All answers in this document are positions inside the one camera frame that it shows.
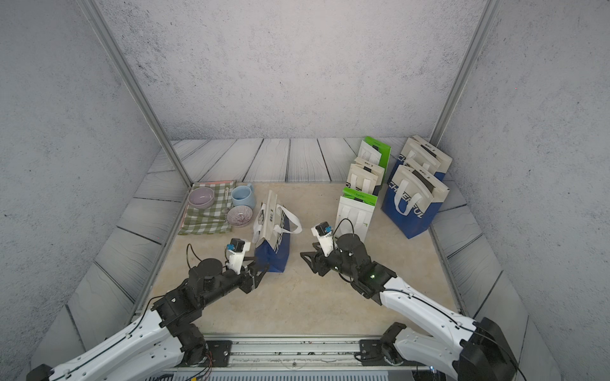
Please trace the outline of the blue mug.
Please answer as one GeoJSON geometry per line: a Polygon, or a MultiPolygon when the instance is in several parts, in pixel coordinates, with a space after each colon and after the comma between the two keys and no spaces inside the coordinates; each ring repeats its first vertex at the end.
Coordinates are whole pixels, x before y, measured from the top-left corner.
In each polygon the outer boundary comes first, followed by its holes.
{"type": "Polygon", "coordinates": [[[233,206],[248,206],[252,210],[257,206],[252,184],[235,187],[231,192],[231,198],[233,206]]]}

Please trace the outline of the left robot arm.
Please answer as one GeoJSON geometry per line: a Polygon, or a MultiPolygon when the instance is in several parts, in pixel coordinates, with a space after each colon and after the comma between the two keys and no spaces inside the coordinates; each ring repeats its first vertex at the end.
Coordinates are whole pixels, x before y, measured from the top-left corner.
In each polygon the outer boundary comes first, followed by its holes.
{"type": "Polygon", "coordinates": [[[123,330],[63,364],[42,364],[28,380],[137,380],[176,365],[197,365],[209,353],[195,320],[230,292],[255,290],[268,271],[254,262],[234,271],[215,258],[201,261],[177,288],[123,330]]]}

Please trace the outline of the aluminium frame post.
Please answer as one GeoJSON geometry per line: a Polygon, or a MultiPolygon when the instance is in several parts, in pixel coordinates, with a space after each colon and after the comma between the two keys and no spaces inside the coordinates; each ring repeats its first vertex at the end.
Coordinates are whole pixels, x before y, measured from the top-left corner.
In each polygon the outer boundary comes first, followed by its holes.
{"type": "Polygon", "coordinates": [[[500,0],[489,0],[485,3],[483,13],[480,17],[478,25],[474,30],[473,37],[465,52],[459,71],[457,72],[451,91],[445,101],[440,116],[436,122],[435,128],[430,135],[430,143],[437,146],[443,135],[446,133],[447,127],[451,120],[451,116],[458,104],[459,98],[464,91],[471,71],[477,62],[481,50],[485,44],[485,40],[489,35],[489,30],[500,9],[500,0]]]}
{"type": "Polygon", "coordinates": [[[133,101],[135,101],[138,109],[144,116],[149,128],[151,128],[153,134],[155,135],[155,138],[157,138],[160,147],[162,147],[165,154],[168,156],[168,159],[173,167],[176,168],[176,171],[187,188],[190,188],[194,183],[192,178],[189,176],[189,174],[187,174],[187,171],[176,153],[176,150],[173,148],[173,145],[168,139],[167,133],[165,133],[164,129],[162,128],[157,115],[149,103],[149,100],[147,99],[144,91],[141,89],[135,74],[133,74],[133,70],[125,59],[117,41],[114,39],[114,36],[111,33],[111,30],[107,25],[99,7],[95,1],[92,0],[78,0],[77,3],[80,9],[83,11],[84,16],[88,20],[99,42],[106,51],[106,54],[111,59],[112,64],[117,69],[122,81],[126,85],[128,92],[132,96],[133,101]]]}

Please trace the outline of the green white bag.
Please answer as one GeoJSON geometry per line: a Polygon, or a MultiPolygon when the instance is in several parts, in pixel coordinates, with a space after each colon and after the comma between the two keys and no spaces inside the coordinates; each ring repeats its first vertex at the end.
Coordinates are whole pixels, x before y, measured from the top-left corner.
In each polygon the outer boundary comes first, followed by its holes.
{"type": "Polygon", "coordinates": [[[361,142],[357,156],[387,170],[391,156],[391,147],[372,137],[365,137],[361,142]]]}
{"type": "Polygon", "coordinates": [[[335,236],[355,233],[365,241],[378,197],[345,187],[338,204],[335,236]]]}

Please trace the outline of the left aluminium frame post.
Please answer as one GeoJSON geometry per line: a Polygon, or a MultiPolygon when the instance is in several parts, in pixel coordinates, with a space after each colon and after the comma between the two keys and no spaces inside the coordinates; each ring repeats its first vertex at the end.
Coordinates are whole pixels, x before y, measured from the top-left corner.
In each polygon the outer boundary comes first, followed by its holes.
{"type": "Polygon", "coordinates": [[[133,74],[133,70],[125,59],[117,41],[114,39],[114,36],[111,33],[111,30],[107,25],[99,7],[95,1],[92,0],[78,0],[77,3],[80,9],[83,11],[84,16],[88,20],[99,42],[106,51],[106,54],[111,59],[112,64],[117,69],[122,81],[126,85],[128,92],[132,96],[133,101],[135,101],[138,109],[144,116],[149,128],[151,128],[153,134],[155,135],[155,138],[157,138],[160,147],[162,147],[165,154],[168,156],[168,159],[173,167],[176,168],[176,171],[187,188],[190,188],[194,183],[192,178],[189,176],[189,174],[187,174],[187,171],[176,153],[176,150],[173,148],[173,145],[168,139],[167,133],[165,133],[164,129],[162,128],[157,115],[149,103],[149,100],[147,99],[144,91],[141,89],[135,74],[133,74]]]}

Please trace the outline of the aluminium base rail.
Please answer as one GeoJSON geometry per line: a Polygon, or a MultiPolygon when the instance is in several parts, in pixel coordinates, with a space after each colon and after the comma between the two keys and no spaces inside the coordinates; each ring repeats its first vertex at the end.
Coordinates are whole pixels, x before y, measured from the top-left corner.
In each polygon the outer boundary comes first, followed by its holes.
{"type": "MultiPolygon", "coordinates": [[[[231,341],[230,370],[274,369],[285,367],[291,371],[312,370],[314,368],[398,367],[364,366],[354,358],[364,340],[378,338],[357,337],[285,337],[285,338],[224,338],[212,336],[207,341],[231,341]]],[[[197,367],[210,367],[207,348],[203,360],[197,367]]],[[[412,367],[416,371],[427,369],[440,371],[455,380],[511,380],[516,374],[512,356],[504,354],[501,347],[486,336],[473,335],[470,341],[463,341],[457,349],[445,349],[434,338],[422,336],[412,330],[405,330],[397,337],[396,348],[408,360],[422,363],[412,367]]]]}

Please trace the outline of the pink patterned bowl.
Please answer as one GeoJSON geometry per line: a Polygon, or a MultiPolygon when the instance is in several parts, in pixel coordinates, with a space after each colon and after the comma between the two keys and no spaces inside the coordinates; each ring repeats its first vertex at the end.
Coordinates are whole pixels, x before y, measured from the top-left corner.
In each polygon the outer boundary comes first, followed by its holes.
{"type": "Polygon", "coordinates": [[[234,206],[227,213],[227,222],[235,227],[248,225],[254,216],[253,209],[249,206],[234,206]]]}

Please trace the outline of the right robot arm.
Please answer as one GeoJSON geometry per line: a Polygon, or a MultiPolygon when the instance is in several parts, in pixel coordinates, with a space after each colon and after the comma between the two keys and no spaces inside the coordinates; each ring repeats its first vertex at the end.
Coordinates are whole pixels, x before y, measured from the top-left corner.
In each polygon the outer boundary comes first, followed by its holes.
{"type": "Polygon", "coordinates": [[[427,365],[456,380],[512,380],[519,372],[502,329],[484,317],[476,321],[418,292],[394,271],[371,259],[354,233],[340,236],[324,252],[320,243],[301,258],[311,271],[338,273],[364,298],[391,309],[424,330],[393,323],[379,339],[376,361],[391,366],[427,365]]]}

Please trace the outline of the green checkered cloth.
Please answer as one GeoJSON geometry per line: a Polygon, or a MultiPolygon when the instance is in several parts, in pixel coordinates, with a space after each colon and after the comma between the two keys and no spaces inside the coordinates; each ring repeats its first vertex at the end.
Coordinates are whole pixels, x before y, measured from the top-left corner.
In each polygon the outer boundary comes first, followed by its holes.
{"type": "Polygon", "coordinates": [[[214,189],[216,200],[205,210],[195,209],[187,202],[178,234],[202,235],[230,232],[232,226],[227,222],[227,213],[233,207],[231,192],[236,187],[236,181],[194,183],[191,190],[198,187],[214,189]]]}

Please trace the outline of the blue beige takeout bag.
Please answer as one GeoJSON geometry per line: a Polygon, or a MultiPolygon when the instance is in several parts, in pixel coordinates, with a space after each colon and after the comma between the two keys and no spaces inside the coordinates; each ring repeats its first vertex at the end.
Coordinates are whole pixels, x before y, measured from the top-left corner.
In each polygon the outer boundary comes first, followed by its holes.
{"type": "Polygon", "coordinates": [[[453,162],[452,157],[448,156],[419,135],[414,135],[407,139],[397,162],[392,171],[390,171],[388,181],[392,179],[398,167],[404,165],[408,159],[413,159],[417,164],[441,181],[443,181],[453,162]]]}

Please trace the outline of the purple bowl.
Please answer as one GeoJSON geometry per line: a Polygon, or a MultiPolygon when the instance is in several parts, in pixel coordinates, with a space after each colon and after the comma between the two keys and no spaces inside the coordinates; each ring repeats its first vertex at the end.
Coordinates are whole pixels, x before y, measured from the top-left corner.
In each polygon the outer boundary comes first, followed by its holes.
{"type": "Polygon", "coordinates": [[[205,210],[212,206],[216,200],[214,189],[210,187],[198,187],[189,193],[188,204],[195,209],[205,210]]]}

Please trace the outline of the right aluminium frame post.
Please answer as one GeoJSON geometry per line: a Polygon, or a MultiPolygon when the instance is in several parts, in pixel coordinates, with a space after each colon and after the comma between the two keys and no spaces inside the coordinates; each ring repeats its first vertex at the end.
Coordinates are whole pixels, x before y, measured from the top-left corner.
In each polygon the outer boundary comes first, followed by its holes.
{"type": "Polygon", "coordinates": [[[480,17],[478,25],[474,30],[473,37],[465,52],[459,71],[457,72],[451,91],[445,101],[440,116],[436,122],[435,128],[430,135],[430,143],[437,146],[443,135],[446,133],[447,127],[451,120],[451,116],[458,104],[459,98],[464,91],[471,71],[477,62],[481,50],[485,44],[485,40],[489,35],[489,30],[500,9],[500,0],[489,0],[485,3],[483,13],[480,17]]]}

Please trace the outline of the navy beige bag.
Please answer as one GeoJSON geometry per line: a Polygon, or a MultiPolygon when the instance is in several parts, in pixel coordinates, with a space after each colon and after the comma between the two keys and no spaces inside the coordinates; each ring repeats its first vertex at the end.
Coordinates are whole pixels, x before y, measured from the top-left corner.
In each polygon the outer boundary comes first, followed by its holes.
{"type": "Polygon", "coordinates": [[[356,191],[378,196],[383,179],[384,168],[361,157],[356,157],[349,167],[346,186],[356,191]]]}

